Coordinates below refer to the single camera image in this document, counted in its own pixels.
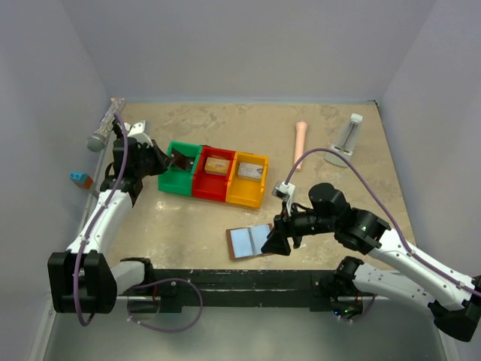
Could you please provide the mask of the black credit card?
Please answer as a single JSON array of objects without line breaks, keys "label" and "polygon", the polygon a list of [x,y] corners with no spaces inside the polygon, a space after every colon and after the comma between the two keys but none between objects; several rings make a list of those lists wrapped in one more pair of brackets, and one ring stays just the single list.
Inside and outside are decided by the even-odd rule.
[{"label": "black credit card", "polygon": [[188,156],[185,156],[182,154],[179,150],[176,150],[175,148],[171,149],[171,158],[172,160],[172,166],[176,167],[182,171],[186,171],[186,158]]}]

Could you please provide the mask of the brown leather card holder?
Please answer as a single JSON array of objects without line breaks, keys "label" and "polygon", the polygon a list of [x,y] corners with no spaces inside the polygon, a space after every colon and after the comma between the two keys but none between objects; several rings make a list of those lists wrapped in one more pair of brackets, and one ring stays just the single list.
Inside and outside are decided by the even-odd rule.
[{"label": "brown leather card holder", "polygon": [[262,252],[262,247],[267,241],[268,234],[272,230],[271,223],[251,227],[227,229],[226,241],[228,245],[229,259],[240,261],[256,257],[268,256]]}]

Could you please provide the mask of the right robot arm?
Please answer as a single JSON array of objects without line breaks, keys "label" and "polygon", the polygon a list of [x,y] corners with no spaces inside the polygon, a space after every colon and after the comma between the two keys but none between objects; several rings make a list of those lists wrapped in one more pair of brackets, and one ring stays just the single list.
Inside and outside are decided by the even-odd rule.
[{"label": "right robot arm", "polygon": [[448,336],[469,342],[480,321],[480,278],[464,275],[402,240],[399,231],[370,211],[353,208],[331,184],[313,186],[310,208],[295,204],[295,186],[278,182],[273,196],[282,202],[263,253],[288,256],[307,235],[331,233],[345,248],[377,259],[380,270],[355,257],[334,273],[340,291],[352,289],[406,302],[428,315]]}]

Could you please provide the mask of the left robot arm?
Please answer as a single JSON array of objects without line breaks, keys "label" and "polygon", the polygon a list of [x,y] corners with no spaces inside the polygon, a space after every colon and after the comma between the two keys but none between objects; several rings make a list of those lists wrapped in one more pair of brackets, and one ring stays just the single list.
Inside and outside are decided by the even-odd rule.
[{"label": "left robot arm", "polygon": [[105,254],[143,189],[143,179],[167,171],[171,158],[146,135],[117,139],[98,201],[80,234],[47,261],[53,307],[59,313],[108,314],[117,296],[153,279],[150,261],[127,258],[108,265]]}]

